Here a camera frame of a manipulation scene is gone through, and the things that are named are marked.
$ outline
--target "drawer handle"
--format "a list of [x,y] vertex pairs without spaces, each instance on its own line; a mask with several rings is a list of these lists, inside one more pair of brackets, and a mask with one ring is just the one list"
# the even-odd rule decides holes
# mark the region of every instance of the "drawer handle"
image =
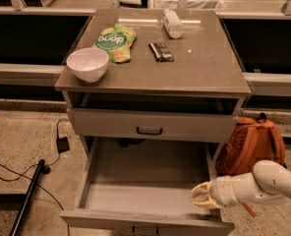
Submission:
[[[133,236],[145,236],[144,234],[136,233],[135,230],[136,230],[136,228],[135,228],[135,226],[133,226],[133,230],[132,230]],[[155,236],[159,236],[158,227],[156,227]]]
[[159,131],[155,132],[155,131],[142,131],[141,128],[137,127],[137,133],[139,135],[148,135],[148,136],[160,136],[163,133],[163,129],[160,128]]

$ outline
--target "power cord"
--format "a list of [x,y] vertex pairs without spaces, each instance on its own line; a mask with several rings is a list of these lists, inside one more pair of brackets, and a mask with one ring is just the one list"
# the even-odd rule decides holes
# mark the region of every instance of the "power cord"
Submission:
[[59,137],[59,123],[61,123],[61,122],[69,122],[69,120],[68,119],[61,119],[56,124],[56,133],[57,133],[56,134],[56,146],[57,146],[59,154],[70,149],[69,143],[68,143],[68,138],[67,137],[63,137],[63,138]]
[[[57,124],[56,124],[56,146],[58,149],[58,157],[57,159],[50,164],[46,164],[43,168],[43,173],[44,174],[48,174],[50,172],[50,167],[49,166],[53,166],[54,164],[57,163],[57,161],[60,159],[60,153],[65,152],[67,150],[69,150],[69,143],[68,143],[68,138],[67,137],[63,137],[63,138],[59,138],[59,124],[63,121],[69,121],[68,119],[60,119]],[[4,181],[4,182],[13,182],[13,181],[18,181],[19,179],[21,179],[22,177],[29,179],[30,181],[33,181],[30,177],[26,176],[25,174],[31,170],[33,167],[36,167],[37,164],[33,164],[31,165],[27,170],[24,171],[24,173],[18,173],[8,167],[6,167],[5,165],[0,163],[0,166],[3,167],[4,169],[18,175],[17,178],[14,179],[5,179],[3,177],[0,176],[0,180]],[[64,210],[64,208],[62,207],[62,205],[60,204],[60,202],[50,193],[48,192],[45,188],[43,188],[41,185],[39,185],[38,183],[35,183],[40,189],[42,189],[44,192],[46,192],[57,204],[58,206]],[[67,230],[68,230],[68,236],[70,236],[70,227],[67,224]]]
[[[33,167],[35,167],[35,166],[37,166],[37,164],[34,164],[34,165],[32,165],[32,166],[30,166],[24,173],[18,173],[18,172],[16,172],[16,171],[14,171],[14,170],[12,170],[12,169],[10,169],[10,168],[8,168],[8,167],[6,167],[5,165],[3,165],[3,164],[1,164],[0,163],[0,166],[1,167],[3,167],[4,169],[6,169],[6,170],[8,170],[8,171],[10,171],[10,172],[12,172],[12,173],[14,173],[14,174],[16,174],[16,175],[18,175],[19,177],[17,177],[17,178],[15,178],[15,179],[5,179],[5,178],[3,178],[3,177],[0,177],[0,180],[2,180],[2,181],[5,181],[5,182],[12,182],[12,181],[17,181],[17,180],[19,180],[20,178],[22,178],[22,177],[24,177],[24,178],[27,178],[27,179],[29,179],[30,181],[33,181],[30,177],[28,177],[28,176],[26,176],[25,174],[31,169],[31,168],[33,168]],[[42,189],[44,192],[46,192],[57,204],[58,204],[58,206],[62,209],[62,210],[64,210],[64,208],[63,208],[63,206],[60,204],[60,202],[49,192],[49,191],[47,191],[45,188],[43,188],[41,185],[39,185],[38,183],[35,183],[40,189]],[[69,225],[67,224],[67,231],[68,231],[68,236],[70,236],[70,228],[69,228]]]

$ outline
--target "black cable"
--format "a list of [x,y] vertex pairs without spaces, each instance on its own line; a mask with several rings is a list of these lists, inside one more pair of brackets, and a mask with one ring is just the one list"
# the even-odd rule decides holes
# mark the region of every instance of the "black cable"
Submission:
[[59,126],[59,123],[62,122],[62,121],[69,121],[69,120],[61,119],[61,120],[59,120],[57,122],[57,127],[56,127],[56,131],[57,131],[57,134],[56,134],[56,146],[57,146],[57,150],[58,150],[59,154],[70,149],[67,136],[62,137],[62,138],[59,137],[58,126]]
[[50,164],[46,164],[46,166],[53,166],[54,164],[57,163],[57,161],[60,159],[60,153],[58,153],[58,157],[57,159],[53,162],[53,163],[50,163]]
[[58,125],[59,125],[59,123],[61,123],[61,122],[69,122],[69,120],[68,120],[68,119],[60,119],[60,120],[57,122],[57,124],[56,124],[57,138],[59,138]]
[[[0,166],[1,167],[3,167],[4,169],[6,169],[6,170],[8,170],[8,171],[10,171],[10,172],[12,172],[12,173],[14,173],[14,174],[16,174],[16,175],[19,175],[19,177],[17,178],[17,179],[4,179],[4,178],[2,178],[2,177],[0,177],[0,180],[2,180],[2,181],[5,181],[5,182],[11,182],[11,181],[16,181],[16,180],[19,180],[21,177],[25,177],[25,178],[27,178],[27,179],[29,179],[30,181],[33,181],[30,177],[28,177],[28,176],[26,176],[25,174],[32,168],[32,167],[35,167],[35,166],[37,166],[37,164],[34,164],[34,165],[32,165],[32,166],[30,166],[24,173],[18,173],[18,172],[16,172],[16,171],[14,171],[14,170],[12,170],[12,169],[10,169],[10,168],[8,168],[8,167],[6,167],[5,165],[3,165],[3,164],[1,164],[0,163]],[[62,209],[62,210],[64,210],[64,208],[63,208],[63,206],[60,204],[60,202],[49,192],[49,191],[47,191],[45,188],[43,188],[41,185],[39,185],[38,183],[35,183],[40,189],[42,189],[44,192],[46,192],[57,204],[58,204],[58,206]],[[70,228],[69,228],[69,225],[67,224],[67,231],[68,231],[68,236],[70,236]]]
[[5,178],[3,178],[3,177],[1,177],[0,176],[0,180],[2,180],[2,181],[5,181],[5,182],[14,182],[14,181],[18,181],[20,178],[22,178],[22,177],[25,177],[25,174],[30,170],[30,169],[32,169],[33,167],[36,167],[37,166],[37,164],[34,164],[34,165],[31,165],[24,173],[22,173],[22,174],[18,174],[19,175],[19,177],[17,177],[17,178],[14,178],[14,179],[5,179]]

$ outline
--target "backpack strap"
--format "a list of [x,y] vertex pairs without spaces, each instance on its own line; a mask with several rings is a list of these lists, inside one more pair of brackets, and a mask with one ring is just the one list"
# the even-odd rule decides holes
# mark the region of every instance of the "backpack strap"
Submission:
[[263,124],[269,128],[271,133],[272,144],[275,151],[275,156],[272,160],[283,165],[285,161],[285,144],[282,135],[275,124],[270,120],[264,120]]
[[254,125],[247,126],[239,130],[239,132],[245,129],[247,129],[248,131],[247,131],[246,139],[244,140],[243,148],[239,156],[237,157],[236,161],[230,168],[228,172],[229,175],[243,174],[245,171],[245,167],[248,166],[248,163],[251,157],[253,156],[252,151],[255,150],[255,147],[257,145],[257,141],[259,138],[259,134],[257,132],[257,125],[258,124],[254,124]]

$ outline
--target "white bottle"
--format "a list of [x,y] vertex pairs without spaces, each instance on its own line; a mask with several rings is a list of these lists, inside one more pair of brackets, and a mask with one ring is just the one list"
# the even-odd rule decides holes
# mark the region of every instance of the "white bottle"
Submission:
[[176,12],[165,9],[163,12],[163,23],[171,38],[180,38],[184,33],[184,26]]

